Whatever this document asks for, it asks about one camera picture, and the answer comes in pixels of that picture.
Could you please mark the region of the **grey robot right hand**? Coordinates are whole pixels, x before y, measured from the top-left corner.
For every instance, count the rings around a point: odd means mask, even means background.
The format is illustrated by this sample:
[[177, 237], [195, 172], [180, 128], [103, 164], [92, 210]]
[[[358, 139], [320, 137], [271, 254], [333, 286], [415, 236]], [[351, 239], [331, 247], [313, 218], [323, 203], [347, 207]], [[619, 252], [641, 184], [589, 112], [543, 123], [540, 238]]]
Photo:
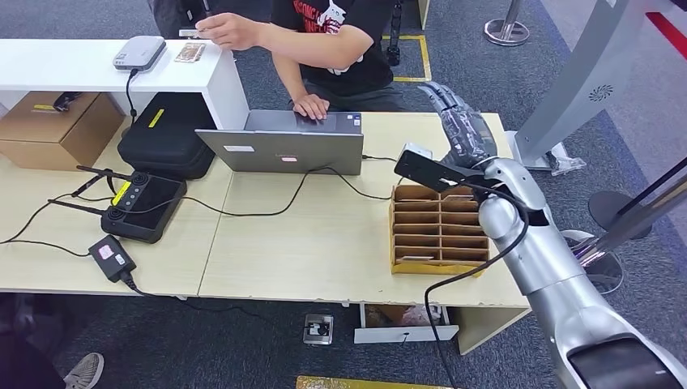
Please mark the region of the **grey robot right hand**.
[[446, 85], [429, 81], [418, 88], [437, 111], [450, 145], [450, 150], [442, 158], [443, 164], [474, 169], [483, 161], [497, 156], [496, 142], [481, 112]]

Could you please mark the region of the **person's right hand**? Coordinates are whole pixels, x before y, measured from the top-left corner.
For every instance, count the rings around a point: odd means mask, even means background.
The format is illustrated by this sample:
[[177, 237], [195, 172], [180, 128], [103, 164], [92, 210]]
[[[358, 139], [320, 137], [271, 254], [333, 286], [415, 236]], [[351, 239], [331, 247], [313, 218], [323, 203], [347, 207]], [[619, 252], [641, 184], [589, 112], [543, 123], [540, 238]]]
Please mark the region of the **person's right hand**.
[[315, 94], [297, 97], [293, 101], [293, 111], [311, 120], [326, 119], [330, 102]]

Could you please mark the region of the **person's left hand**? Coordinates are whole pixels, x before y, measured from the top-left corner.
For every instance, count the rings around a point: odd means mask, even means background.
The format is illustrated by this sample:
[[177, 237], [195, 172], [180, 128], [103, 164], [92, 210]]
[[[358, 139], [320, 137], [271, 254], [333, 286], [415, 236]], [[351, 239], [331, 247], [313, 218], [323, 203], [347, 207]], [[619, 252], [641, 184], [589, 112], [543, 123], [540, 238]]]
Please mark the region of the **person's left hand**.
[[222, 49], [246, 50], [260, 46], [265, 23], [233, 13], [209, 16], [195, 24], [198, 37], [210, 40]]

